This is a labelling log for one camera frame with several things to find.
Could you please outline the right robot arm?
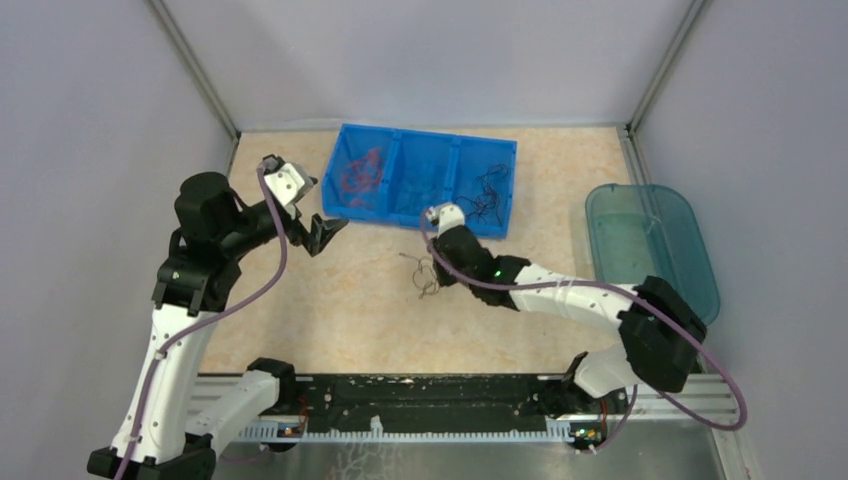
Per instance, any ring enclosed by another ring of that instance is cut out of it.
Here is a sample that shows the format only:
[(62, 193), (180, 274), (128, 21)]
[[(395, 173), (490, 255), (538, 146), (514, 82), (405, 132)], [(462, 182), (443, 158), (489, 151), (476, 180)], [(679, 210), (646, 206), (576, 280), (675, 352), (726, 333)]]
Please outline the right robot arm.
[(648, 275), (621, 285), (563, 277), (523, 257), (493, 255), (465, 226), (428, 246), (443, 286), (461, 284), (488, 306), (557, 315), (617, 335), (612, 347), (572, 361), (563, 385), (572, 410), (588, 412), (630, 385), (679, 393), (687, 383), (707, 327), (666, 280)]

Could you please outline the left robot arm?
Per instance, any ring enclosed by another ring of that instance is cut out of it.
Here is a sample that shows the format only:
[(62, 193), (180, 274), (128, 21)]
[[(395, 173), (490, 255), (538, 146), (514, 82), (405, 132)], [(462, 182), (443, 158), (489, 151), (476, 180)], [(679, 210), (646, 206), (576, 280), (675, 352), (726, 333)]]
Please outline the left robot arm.
[(263, 414), (302, 417), (294, 367), (254, 360), (235, 386), (197, 415), (188, 411), (202, 357), (216, 326), (244, 308), (231, 303), (241, 260), (277, 241), (321, 253), (344, 227), (314, 215), (302, 224), (298, 202), (316, 180), (277, 157), (256, 170), (263, 194), (249, 205), (217, 172), (185, 180), (174, 208), (178, 228), (159, 267), (144, 364), (131, 404), (111, 443), (93, 451), (91, 475), (107, 479), (208, 479), (224, 449)]

